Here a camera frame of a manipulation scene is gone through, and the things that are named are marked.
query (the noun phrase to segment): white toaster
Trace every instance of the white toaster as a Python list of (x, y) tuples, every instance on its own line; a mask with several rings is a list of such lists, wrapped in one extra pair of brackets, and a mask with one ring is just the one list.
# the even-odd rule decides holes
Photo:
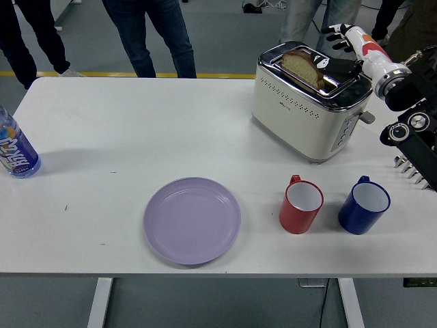
[(349, 142), (371, 95), (361, 74), (339, 82), (324, 75), (321, 90), (281, 67), (282, 55), (296, 49), (329, 57), (301, 42), (286, 42), (263, 53), (257, 63), (253, 117), (311, 162), (321, 162)]

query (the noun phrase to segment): plate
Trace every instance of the plate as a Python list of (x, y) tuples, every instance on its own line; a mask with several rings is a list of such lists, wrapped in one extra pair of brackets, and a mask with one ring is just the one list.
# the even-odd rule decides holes
[(203, 264), (225, 253), (240, 231), (240, 207), (223, 185), (183, 178), (159, 189), (144, 212), (152, 248), (178, 264)]

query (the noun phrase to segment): floor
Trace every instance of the floor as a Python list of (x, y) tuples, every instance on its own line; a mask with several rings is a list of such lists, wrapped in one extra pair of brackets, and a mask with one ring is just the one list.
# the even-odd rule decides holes
[[(372, 8), (380, 3), (364, 0), (356, 24), (370, 32), (377, 13)], [(276, 45), (284, 11), (269, 6), (261, 15), (243, 14), (241, 5), (237, 0), (181, 3), (199, 76), (252, 77), (257, 57)], [(405, 11), (398, 12), (391, 31)], [(314, 19), (319, 28), (323, 13), (322, 5)], [(20, 23), (39, 74), (55, 75), (21, 16)], [(73, 69), (93, 77), (133, 75), (101, 1), (70, 4), (57, 25)], [(317, 38), (311, 25), (305, 43), (315, 46)], [(147, 31), (147, 44), (156, 71), (174, 73), (168, 50), (153, 28)], [(0, 104), (14, 113), (25, 93), (0, 56)], [(436, 326), (437, 288), (403, 288), (402, 278), (354, 281), (366, 327)], [(96, 278), (0, 277), (0, 327), (85, 327), (95, 285)], [(319, 327), (324, 295), (325, 288), (301, 288), (297, 279), (117, 279), (106, 327)], [(322, 327), (347, 327), (335, 279)]]

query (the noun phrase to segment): red mug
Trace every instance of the red mug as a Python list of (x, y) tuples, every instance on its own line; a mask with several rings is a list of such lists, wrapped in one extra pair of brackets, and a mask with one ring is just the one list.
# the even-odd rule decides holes
[(323, 205), (323, 193), (312, 182), (292, 176), (285, 190), (285, 197), (279, 212), (279, 222), (292, 234), (308, 231), (315, 216)]

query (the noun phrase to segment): mug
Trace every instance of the mug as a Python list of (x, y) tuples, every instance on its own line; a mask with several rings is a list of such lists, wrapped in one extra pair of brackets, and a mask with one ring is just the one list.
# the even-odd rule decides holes
[(308, 231), (315, 216), (323, 205), (323, 193), (312, 182), (292, 176), (285, 190), (285, 196), (279, 212), (279, 222), (292, 234)]
[(364, 234), (389, 209), (390, 203), (384, 188), (368, 176), (361, 176), (339, 211), (339, 222), (351, 234)]

